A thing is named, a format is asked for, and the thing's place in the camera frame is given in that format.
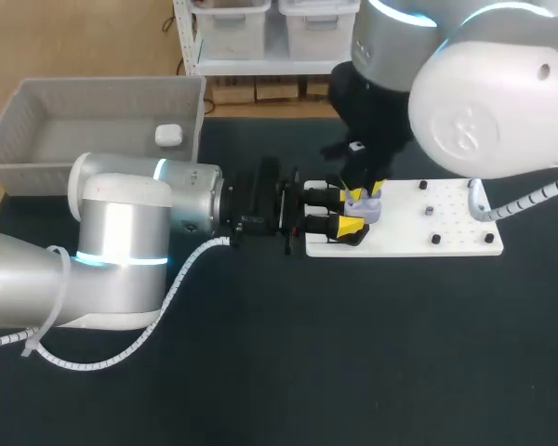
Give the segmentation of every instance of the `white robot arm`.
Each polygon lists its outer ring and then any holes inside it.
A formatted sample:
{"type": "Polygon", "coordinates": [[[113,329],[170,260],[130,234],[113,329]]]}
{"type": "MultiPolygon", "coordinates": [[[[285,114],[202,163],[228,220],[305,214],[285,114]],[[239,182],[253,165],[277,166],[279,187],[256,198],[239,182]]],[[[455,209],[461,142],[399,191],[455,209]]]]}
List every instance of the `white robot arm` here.
{"type": "MultiPolygon", "coordinates": [[[[466,177],[508,177],[558,166],[558,0],[537,5],[363,0],[352,62],[344,65],[344,70],[336,68],[331,101],[352,136],[359,137],[354,140],[373,151],[367,168],[360,163],[365,158],[352,155],[341,174],[348,187],[351,181],[358,183],[356,188],[372,190],[376,180],[386,178],[381,177],[388,175],[383,167],[412,134],[436,163],[466,177]],[[380,127],[378,119],[386,120],[387,127],[395,125],[392,130],[380,127]],[[404,131],[397,130],[402,120],[410,124],[404,131]]],[[[263,162],[256,175],[229,182],[216,166],[83,156],[69,188],[71,211],[81,221],[76,258],[67,263],[0,235],[0,326],[43,323],[41,330],[1,337],[0,345],[33,336],[28,348],[72,370],[98,370],[122,361],[153,331],[192,262],[210,247],[230,244],[219,238],[200,247],[164,300],[170,228],[212,234],[224,225],[236,239],[244,233],[281,232],[288,247],[299,229],[298,203],[335,198],[332,204],[340,211],[306,216],[304,231],[351,240],[367,230],[363,218],[341,220],[339,190],[307,191],[302,201],[297,172],[291,180],[281,180],[279,174],[273,160],[263,162]],[[38,337],[52,324],[147,328],[115,358],[74,364],[39,344],[38,337]]],[[[470,211],[483,221],[558,195],[557,181],[490,211],[477,202],[478,186],[475,181],[470,187],[470,211]]]]}
{"type": "Polygon", "coordinates": [[[420,147],[465,177],[558,166],[558,1],[363,2],[352,63],[409,91],[420,147]]]}

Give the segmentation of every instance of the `white plastic basket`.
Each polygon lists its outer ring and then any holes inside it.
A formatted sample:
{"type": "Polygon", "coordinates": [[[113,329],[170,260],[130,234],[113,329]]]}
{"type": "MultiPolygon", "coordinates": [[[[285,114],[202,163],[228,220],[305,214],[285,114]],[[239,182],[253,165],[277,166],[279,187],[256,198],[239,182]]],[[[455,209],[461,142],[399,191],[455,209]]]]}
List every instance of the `white plastic basket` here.
{"type": "Polygon", "coordinates": [[[359,0],[319,0],[305,4],[279,0],[286,16],[292,60],[345,60],[352,45],[359,0]]]}
{"type": "Polygon", "coordinates": [[[264,59],[265,20],[271,0],[254,0],[252,7],[190,5],[210,59],[264,59]]]}

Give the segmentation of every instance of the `black mat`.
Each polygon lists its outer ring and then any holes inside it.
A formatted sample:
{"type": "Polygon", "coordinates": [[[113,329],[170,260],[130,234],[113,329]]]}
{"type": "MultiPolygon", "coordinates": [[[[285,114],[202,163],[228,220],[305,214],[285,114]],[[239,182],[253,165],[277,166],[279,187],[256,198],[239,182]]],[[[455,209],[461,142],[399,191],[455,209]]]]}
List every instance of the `black mat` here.
{"type": "MultiPolygon", "coordinates": [[[[272,153],[322,178],[317,151],[343,134],[336,120],[208,119],[200,161],[227,176],[272,153]]],[[[415,146],[395,172],[450,177],[415,146]]],[[[556,178],[486,190],[501,204],[556,178]]],[[[558,444],[558,199],[499,227],[506,250],[489,258],[284,257],[280,239],[216,248],[112,369],[66,372],[0,348],[0,444],[558,444]]],[[[74,251],[77,230],[62,199],[0,207],[0,231],[42,246],[74,251]]],[[[172,238],[170,277],[199,242],[172,238]]],[[[136,337],[60,330],[45,344],[99,361],[136,337]]]]}

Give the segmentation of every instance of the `white pegboard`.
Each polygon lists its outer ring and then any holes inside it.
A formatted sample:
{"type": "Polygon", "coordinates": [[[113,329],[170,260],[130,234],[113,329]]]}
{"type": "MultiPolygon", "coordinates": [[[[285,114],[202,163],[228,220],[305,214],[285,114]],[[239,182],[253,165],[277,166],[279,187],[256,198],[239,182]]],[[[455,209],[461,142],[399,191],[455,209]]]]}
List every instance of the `white pegboard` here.
{"type": "MultiPolygon", "coordinates": [[[[306,234],[311,257],[438,257],[499,256],[504,245],[494,222],[479,222],[468,208],[468,179],[430,179],[426,190],[419,180],[389,180],[382,187],[380,221],[359,246],[328,243],[327,237],[306,234]],[[426,215],[426,208],[433,214],[426,215]],[[486,234],[494,234],[492,243],[486,234]],[[440,244],[432,236],[441,236],[440,244]]],[[[307,181],[305,189],[324,189],[324,181],[307,181]]],[[[488,203],[485,192],[480,203],[488,203]]],[[[326,215],[323,207],[306,206],[306,215],[326,215]]]]}

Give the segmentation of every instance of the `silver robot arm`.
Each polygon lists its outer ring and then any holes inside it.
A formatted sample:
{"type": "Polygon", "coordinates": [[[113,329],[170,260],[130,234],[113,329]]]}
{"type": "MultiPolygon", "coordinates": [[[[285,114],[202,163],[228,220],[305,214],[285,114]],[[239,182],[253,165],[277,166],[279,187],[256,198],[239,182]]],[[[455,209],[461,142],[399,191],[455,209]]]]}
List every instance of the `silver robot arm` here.
{"type": "MultiPolygon", "coordinates": [[[[86,180],[78,253],[55,326],[132,330],[154,322],[166,285],[172,191],[149,177],[86,180]]],[[[0,327],[38,327],[62,281],[60,255],[0,234],[0,327]]]]}

